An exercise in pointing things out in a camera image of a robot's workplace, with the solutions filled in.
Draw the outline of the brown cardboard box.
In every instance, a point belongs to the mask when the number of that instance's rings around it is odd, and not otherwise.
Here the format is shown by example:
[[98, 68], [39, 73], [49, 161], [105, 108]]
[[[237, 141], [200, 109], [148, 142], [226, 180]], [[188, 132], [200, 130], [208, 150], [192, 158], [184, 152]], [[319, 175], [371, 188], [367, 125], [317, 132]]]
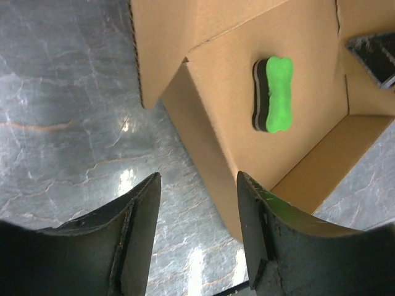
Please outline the brown cardboard box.
[[394, 120], [393, 1], [130, 1], [142, 105], [162, 101], [230, 234], [239, 171], [306, 213]]

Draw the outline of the green black eraser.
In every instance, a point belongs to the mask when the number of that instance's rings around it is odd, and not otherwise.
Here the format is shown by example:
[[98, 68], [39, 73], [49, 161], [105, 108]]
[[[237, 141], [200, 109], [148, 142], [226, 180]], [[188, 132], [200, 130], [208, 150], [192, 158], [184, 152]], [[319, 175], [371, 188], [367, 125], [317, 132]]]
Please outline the green black eraser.
[[254, 64], [252, 125], [255, 130], [274, 134], [291, 127], [293, 70], [293, 62], [289, 57], [272, 56]]

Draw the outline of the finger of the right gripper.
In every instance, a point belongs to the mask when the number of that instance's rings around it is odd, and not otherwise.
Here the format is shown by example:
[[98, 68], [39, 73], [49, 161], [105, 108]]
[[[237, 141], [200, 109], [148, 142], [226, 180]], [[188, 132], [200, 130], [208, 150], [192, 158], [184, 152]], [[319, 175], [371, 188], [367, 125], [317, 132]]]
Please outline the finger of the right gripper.
[[360, 62], [380, 89], [394, 87], [394, 32], [357, 36], [346, 49]]

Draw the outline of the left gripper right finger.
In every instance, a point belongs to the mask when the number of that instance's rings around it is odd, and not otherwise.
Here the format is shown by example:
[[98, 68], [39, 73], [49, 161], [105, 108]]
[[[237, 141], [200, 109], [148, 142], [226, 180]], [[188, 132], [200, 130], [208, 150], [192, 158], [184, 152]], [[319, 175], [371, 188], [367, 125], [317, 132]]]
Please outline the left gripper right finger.
[[316, 218], [245, 172], [238, 208], [249, 285], [257, 295], [393, 295], [394, 225], [368, 231]]

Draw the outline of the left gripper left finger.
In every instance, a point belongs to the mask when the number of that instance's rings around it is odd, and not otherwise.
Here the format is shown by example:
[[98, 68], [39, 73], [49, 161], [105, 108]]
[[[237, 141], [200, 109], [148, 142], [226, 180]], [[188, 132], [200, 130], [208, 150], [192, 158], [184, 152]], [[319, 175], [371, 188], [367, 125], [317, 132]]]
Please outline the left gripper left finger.
[[161, 197], [153, 173], [58, 228], [1, 222], [2, 295], [144, 295]]

